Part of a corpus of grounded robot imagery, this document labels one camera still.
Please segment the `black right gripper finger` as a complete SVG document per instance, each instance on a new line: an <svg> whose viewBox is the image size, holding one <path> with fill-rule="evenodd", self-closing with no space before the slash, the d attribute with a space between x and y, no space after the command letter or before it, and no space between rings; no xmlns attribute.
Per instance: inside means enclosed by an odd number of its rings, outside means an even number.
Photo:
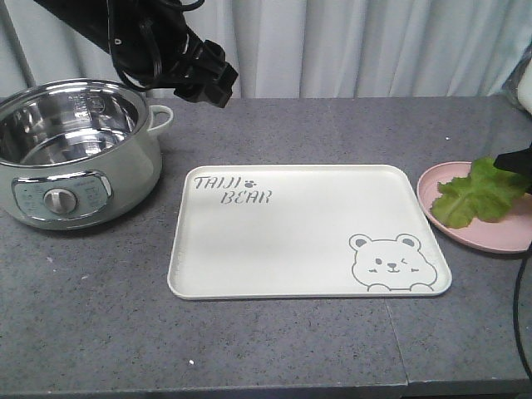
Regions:
<svg viewBox="0 0 532 399"><path fill-rule="evenodd" d="M495 158L494 167L519 175L530 175L531 146L523 150L498 155Z"/></svg>

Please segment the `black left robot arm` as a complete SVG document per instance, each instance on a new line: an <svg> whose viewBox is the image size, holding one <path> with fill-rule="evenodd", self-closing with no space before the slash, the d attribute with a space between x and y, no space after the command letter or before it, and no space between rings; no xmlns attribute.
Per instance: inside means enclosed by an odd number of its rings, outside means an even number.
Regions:
<svg viewBox="0 0 532 399"><path fill-rule="evenodd" d="M237 71L224 49L201 40L185 15L201 1L41 1L40 6L110 57L129 88L171 89L175 96L223 108Z"/></svg>

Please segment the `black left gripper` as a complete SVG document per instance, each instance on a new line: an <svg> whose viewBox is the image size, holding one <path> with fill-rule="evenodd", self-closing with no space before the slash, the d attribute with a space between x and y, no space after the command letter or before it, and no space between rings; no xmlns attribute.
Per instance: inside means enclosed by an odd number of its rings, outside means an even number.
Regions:
<svg viewBox="0 0 532 399"><path fill-rule="evenodd" d="M219 44L188 32L185 50L170 69L170 87L182 100L225 108L238 75Z"/></svg>

